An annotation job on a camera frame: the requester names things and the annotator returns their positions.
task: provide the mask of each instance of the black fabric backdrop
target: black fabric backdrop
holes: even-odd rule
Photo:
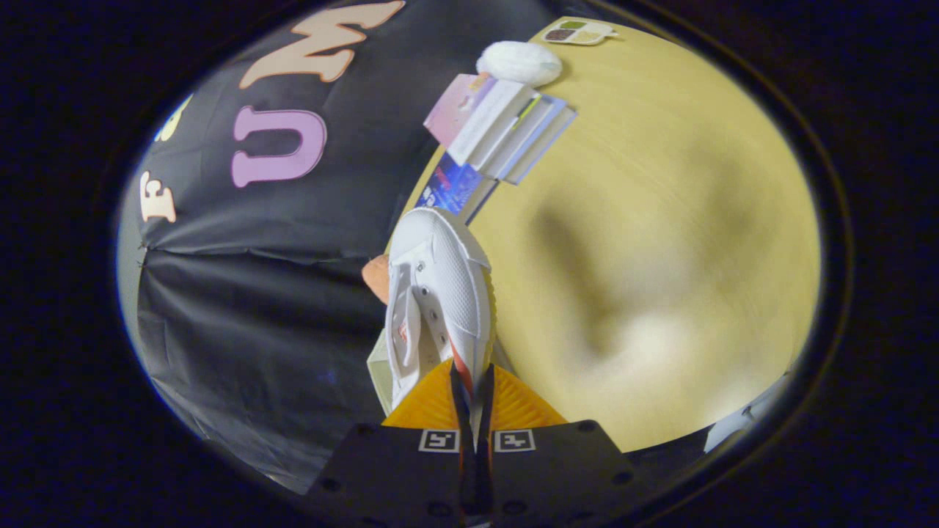
[[[359,273],[384,251],[437,147],[424,117],[488,44],[527,40],[559,16],[535,0],[410,0],[347,46],[355,56],[337,81],[286,74],[240,89],[257,59],[305,39],[290,29],[314,12],[192,88],[175,132],[150,145],[127,190],[138,193],[148,171],[177,211],[173,223],[136,211],[148,250],[137,316],[146,373],[199,438],[299,494],[352,424],[383,418],[365,359],[384,305]],[[284,155],[299,143],[290,131],[236,141],[236,115],[249,105],[321,116],[318,164],[236,187],[235,152]]]

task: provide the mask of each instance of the white fluffy ball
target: white fluffy ball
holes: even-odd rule
[[[487,71],[497,79],[538,87],[557,79],[562,66],[558,56],[544,46],[504,40],[483,51],[483,56],[476,61],[476,70]]]

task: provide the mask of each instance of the blue book cover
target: blue book cover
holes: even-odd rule
[[[471,166],[456,164],[454,159],[444,152],[421,196],[418,197],[416,207],[446,209],[460,216],[468,204],[472,208],[482,205],[470,201],[480,189],[480,184],[484,183],[483,180],[483,176]]]

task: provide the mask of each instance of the pink letter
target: pink letter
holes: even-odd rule
[[[323,118],[305,110],[274,110],[255,112],[245,106],[235,118],[235,139],[242,141],[251,132],[295,130],[300,133],[300,146],[286,156],[249,156],[239,150],[232,158],[232,180],[238,188],[252,181],[294,179],[310,172],[323,156],[326,146],[326,123]]]

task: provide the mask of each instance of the white sneaker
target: white sneaker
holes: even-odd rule
[[[449,211],[417,208],[401,218],[392,235],[385,315],[392,409],[450,357],[470,405],[492,357],[489,270],[479,242]]]

